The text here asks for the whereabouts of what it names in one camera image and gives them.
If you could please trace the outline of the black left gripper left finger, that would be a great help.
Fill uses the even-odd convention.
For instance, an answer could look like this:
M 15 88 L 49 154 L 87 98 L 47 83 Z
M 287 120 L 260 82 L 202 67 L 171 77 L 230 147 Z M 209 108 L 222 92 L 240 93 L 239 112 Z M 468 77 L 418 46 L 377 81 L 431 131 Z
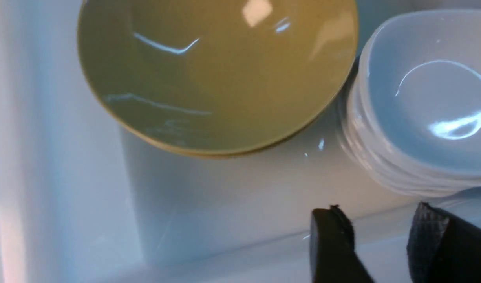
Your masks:
M 373 283 L 355 252 L 355 230 L 338 205 L 311 212 L 309 262 L 312 283 Z

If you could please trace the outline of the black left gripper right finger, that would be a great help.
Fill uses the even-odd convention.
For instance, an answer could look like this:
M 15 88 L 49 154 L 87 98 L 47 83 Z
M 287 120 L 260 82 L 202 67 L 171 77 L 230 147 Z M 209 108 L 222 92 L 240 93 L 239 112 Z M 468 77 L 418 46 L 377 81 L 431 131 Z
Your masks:
M 406 246 L 413 283 L 481 283 L 481 229 L 420 202 Z

